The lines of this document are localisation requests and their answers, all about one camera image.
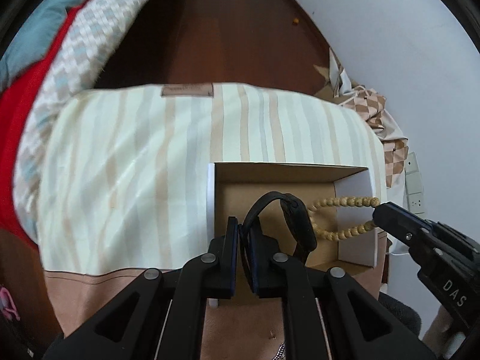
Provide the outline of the red bed blanket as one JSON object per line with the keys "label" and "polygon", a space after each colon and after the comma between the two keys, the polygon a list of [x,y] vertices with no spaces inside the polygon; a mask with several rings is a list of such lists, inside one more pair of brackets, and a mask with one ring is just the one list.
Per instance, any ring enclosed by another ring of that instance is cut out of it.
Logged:
{"label": "red bed blanket", "polygon": [[[1,55],[4,56],[15,35],[45,0],[1,0]],[[20,225],[13,203],[13,174],[20,139],[27,117],[54,57],[80,8],[89,0],[70,4],[53,39],[41,57],[28,63],[10,85],[1,87],[1,229],[35,248],[32,238]]]}

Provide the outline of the white cardboard box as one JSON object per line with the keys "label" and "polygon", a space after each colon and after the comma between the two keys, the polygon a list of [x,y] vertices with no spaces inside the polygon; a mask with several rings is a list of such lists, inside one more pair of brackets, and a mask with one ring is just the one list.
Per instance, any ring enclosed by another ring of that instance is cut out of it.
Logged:
{"label": "white cardboard box", "polygon": [[377,266],[377,232],[369,225],[375,196],[368,168],[306,163],[211,163],[208,224],[215,236],[230,217],[259,226],[282,252],[300,250],[310,267]]}

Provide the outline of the black smart watch band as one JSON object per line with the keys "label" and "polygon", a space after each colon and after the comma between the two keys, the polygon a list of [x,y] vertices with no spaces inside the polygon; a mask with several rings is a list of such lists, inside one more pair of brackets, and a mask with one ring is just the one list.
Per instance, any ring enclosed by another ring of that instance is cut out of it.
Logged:
{"label": "black smart watch band", "polygon": [[305,265],[310,252],[317,248],[317,236],[313,230],[306,205],[290,193],[271,191],[254,203],[241,225],[240,245],[244,250],[247,250],[248,233],[253,228],[253,223],[259,218],[264,208],[275,200],[280,201],[286,225],[296,241],[293,257]]}

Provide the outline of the checkered bed sheet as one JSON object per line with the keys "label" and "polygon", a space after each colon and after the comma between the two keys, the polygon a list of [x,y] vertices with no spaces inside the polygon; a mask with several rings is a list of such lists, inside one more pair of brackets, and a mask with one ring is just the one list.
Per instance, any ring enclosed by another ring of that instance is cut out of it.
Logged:
{"label": "checkered bed sheet", "polygon": [[33,72],[39,82],[24,94],[28,112],[14,150],[13,213],[2,228],[38,241],[37,199],[47,144],[58,114],[75,94],[95,82],[148,0],[87,0],[68,15],[46,61]]}

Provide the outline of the pink slipper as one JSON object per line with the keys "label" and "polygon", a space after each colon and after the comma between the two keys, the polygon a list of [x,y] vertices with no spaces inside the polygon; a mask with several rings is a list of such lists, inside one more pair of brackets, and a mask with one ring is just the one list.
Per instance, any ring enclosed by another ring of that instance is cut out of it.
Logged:
{"label": "pink slipper", "polygon": [[10,292],[5,288],[0,289],[0,309],[1,314],[9,321],[20,321],[20,315],[13,301]]}

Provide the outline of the white wall socket strip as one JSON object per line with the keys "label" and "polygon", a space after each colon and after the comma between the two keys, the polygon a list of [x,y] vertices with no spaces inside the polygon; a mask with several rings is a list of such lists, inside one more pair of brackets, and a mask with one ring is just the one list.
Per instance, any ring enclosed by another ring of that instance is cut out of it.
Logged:
{"label": "white wall socket strip", "polygon": [[425,218],[426,205],[424,201],[424,188],[422,174],[416,160],[416,154],[409,152],[405,160],[405,191],[408,210],[414,215]]}

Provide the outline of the teal quilt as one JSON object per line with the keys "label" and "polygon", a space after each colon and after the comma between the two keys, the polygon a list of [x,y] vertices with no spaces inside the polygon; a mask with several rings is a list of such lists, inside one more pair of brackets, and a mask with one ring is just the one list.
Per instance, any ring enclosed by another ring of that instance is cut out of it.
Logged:
{"label": "teal quilt", "polygon": [[86,0],[43,0],[19,28],[1,57],[1,90],[43,59],[70,9]]}

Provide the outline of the checkered brown cloth pile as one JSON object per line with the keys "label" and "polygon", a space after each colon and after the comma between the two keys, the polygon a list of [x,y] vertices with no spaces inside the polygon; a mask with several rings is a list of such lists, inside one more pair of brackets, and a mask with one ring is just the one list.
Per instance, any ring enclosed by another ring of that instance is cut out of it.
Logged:
{"label": "checkered brown cloth pile", "polygon": [[340,105],[355,111],[371,127],[383,145],[386,187],[399,185],[408,158],[408,138],[387,111],[386,98],[358,85]]}

